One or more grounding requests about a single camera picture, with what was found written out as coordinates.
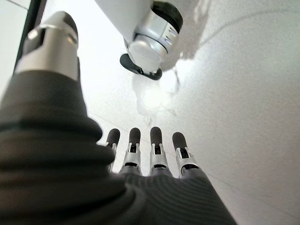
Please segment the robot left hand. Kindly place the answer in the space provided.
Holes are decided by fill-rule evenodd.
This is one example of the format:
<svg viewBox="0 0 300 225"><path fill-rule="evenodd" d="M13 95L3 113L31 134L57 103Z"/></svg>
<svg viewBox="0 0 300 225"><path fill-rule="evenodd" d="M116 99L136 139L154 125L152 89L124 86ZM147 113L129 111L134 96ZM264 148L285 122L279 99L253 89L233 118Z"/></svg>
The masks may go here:
<svg viewBox="0 0 300 225"><path fill-rule="evenodd" d="M141 173L140 130L129 134L113 173L120 132L105 145L88 117L80 83L78 33L60 11L26 37L0 102L0 222L3 225L233 225L235 220L173 135L172 176L158 127L150 131L150 173Z"/></svg>

